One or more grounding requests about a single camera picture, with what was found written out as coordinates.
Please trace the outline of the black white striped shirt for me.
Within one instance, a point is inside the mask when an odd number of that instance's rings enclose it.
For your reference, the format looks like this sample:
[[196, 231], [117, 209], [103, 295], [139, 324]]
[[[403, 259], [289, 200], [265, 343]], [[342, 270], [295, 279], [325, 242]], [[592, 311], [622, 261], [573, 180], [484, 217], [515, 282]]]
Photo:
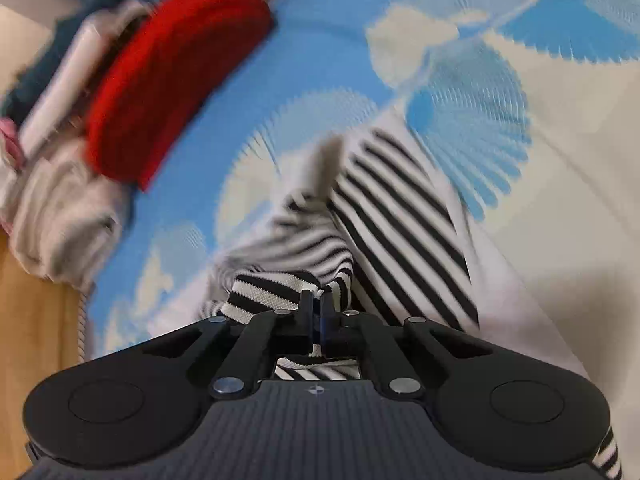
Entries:
[[243, 399], [216, 401], [206, 418], [210, 468], [237, 479], [618, 479], [612, 427], [592, 463], [506, 470], [448, 443], [421, 405], [395, 401], [351, 356], [319, 344], [319, 300], [387, 326], [420, 316], [550, 363], [562, 344], [533, 352], [498, 324], [462, 203], [404, 123], [387, 114], [316, 145], [264, 228], [227, 250], [209, 275], [203, 310], [240, 325], [314, 295], [312, 343], [277, 352]]

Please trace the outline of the wooden headboard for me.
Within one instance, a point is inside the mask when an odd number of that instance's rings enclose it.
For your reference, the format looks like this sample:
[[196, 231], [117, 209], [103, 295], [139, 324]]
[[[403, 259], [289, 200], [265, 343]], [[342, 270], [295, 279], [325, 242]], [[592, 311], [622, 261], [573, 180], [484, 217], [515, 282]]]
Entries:
[[1, 237], [1, 477], [30, 467], [22, 409], [35, 385], [78, 363], [80, 293], [26, 273]]

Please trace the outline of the cream folded towel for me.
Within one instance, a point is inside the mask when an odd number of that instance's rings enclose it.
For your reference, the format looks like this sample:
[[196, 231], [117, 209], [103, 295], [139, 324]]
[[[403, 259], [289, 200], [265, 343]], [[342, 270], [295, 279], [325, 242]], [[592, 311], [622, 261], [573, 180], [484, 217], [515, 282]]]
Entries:
[[61, 134], [31, 159], [1, 139], [1, 226], [12, 254], [38, 278], [79, 290], [120, 241], [130, 219], [130, 186], [97, 174], [86, 139]]

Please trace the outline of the blue white patterned bedsheet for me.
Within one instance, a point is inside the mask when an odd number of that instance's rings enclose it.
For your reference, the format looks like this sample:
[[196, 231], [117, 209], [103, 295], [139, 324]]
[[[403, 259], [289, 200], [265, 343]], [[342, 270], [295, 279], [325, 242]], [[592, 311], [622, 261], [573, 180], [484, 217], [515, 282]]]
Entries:
[[89, 302], [97, 358], [211, 314], [209, 275], [330, 136], [397, 116], [460, 200], [498, 324], [609, 396], [639, 374], [639, 0], [276, 0]]

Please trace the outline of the red folded sweater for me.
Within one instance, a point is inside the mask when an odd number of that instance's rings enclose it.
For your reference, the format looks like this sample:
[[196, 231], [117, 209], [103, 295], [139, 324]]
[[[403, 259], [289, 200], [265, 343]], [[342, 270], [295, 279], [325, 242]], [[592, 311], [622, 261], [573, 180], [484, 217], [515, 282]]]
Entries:
[[264, 0], [165, 0], [96, 89], [86, 119], [91, 168], [146, 190], [210, 92], [272, 28]]

